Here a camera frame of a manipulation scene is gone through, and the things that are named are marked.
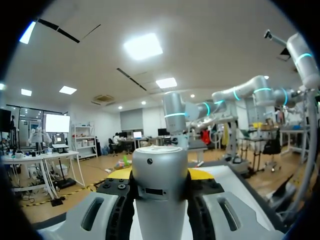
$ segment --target ceiling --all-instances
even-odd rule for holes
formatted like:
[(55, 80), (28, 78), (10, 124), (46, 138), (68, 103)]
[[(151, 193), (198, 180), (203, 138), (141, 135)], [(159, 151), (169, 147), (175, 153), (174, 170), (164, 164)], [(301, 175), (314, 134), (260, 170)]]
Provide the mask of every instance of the ceiling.
[[(264, 39), (266, 29), (285, 40), (295, 33), (267, 0), (56, 0), (39, 17), (80, 42), (38, 22), (29, 43), (18, 44), (6, 76), (5, 94), (19, 101), (91, 106), (93, 97), (106, 94), (115, 103), (102, 109), (117, 112), (118, 106), (160, 105), (164, 91), (155, 81), (163, 78), (177, 82), (166, 91), (193, 102), (256, 75), (270, 76), (271, 86), (301, 85), (293, 62), (277, 59), (283, 47)], [(156, 34), (163, 54), (131, 59), (124, 43), (148, 33)], [(60, 93), (63, 86), (77, 91)], [(21, 88), (32, 96), (21, 95)]]

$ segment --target shelf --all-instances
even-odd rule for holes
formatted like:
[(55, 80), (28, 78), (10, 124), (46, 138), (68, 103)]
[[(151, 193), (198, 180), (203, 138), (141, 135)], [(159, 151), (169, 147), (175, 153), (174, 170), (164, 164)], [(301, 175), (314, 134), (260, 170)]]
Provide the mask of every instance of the shelf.
[(73, 137), (72, 139), (94, 139), (94, 136), (80, 136), (80, 137)]
[(86, 158), (90, 158), (90, 157), (93, 157), (93, 156), (96, 156), (95, 153), (92, 153), (92, 154), (89, 154), (87, 156), (82, 156), (82, 157), (79, 157), (79, 159), (86, 159)]
[(89, 129), (89, 128), (93, 128), (93, 126), (75, 126), (76, 128), (86, 128), (86, 129)]
[(94, 148), (94, 146), (81, 146), (81, 147), (77, 147), (76, 149), (88, 149), (88, 148)]

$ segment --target glass wall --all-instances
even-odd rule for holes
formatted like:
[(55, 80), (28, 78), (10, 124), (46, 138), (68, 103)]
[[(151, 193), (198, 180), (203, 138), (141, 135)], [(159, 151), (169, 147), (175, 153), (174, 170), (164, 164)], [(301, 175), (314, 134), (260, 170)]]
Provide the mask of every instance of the glass wall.
[(29, 108), (24, 106), (7, 105), (6, 110), (11, 111), (14, 116), (14, 126), (16, 127), (16, 145), (18, 149), (35, 149), (36, 143), (43, 142), (43, 135), (40, 139), (37, 135), (32, 136), (32, 129), (45, 131), (46, 114), (62, 115), (62, 112)]

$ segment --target recessed ceiling light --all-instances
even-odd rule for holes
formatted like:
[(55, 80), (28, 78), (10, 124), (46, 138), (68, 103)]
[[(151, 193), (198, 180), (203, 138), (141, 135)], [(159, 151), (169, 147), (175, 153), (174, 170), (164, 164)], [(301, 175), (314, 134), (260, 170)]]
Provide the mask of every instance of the recessed ceiling light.
[(63, 94), (73, 94), (75, 91), (77, 91), (77, 89), (75, 88), (72, 88), (72, 87), (68, 87), (68, 86), (63, 86), (61, 89), (60, 89), (60, 93), (63, 93)]
[(33, 21), (29, 26), (28, 28), (25, 30), (24, 34), (22, 35), (22, 37), (20, 38), (20, 42), (23, 43), (23, 44), (28, 44), (29, 43), (29, 39), (30, 39), (30, 36), (31, 36), (31, 33), (34, 29), (36, 25), (36, 22)]
[(135, 60), (147, 59), (163, 53), (157, 36), (154, 33), (134, 38), (127, 41), (123, 46)]
[(21, 94), (25, 96), (31, 96), (32, 91), (21, 88)]
[(177, 86), (177, 82), (174, 77), (157, 80), (155, 83), (158, 84), (159, 88), (161, 89), (173, 88)]

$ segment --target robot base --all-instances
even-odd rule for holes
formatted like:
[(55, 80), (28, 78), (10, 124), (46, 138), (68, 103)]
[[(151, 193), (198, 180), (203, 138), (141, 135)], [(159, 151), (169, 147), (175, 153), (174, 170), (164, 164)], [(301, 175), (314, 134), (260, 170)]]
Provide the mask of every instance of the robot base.
[(250, 163), (247, 160), (241, 159), (238, 156), (232, 157), (230, 154), (225, 154), (222, 157), (222, 160), (225, 160), (226, 162), (228, 162), (234, 168), (234, 170), (237, 171), (239, 174), (243, 176), (249, 175)]

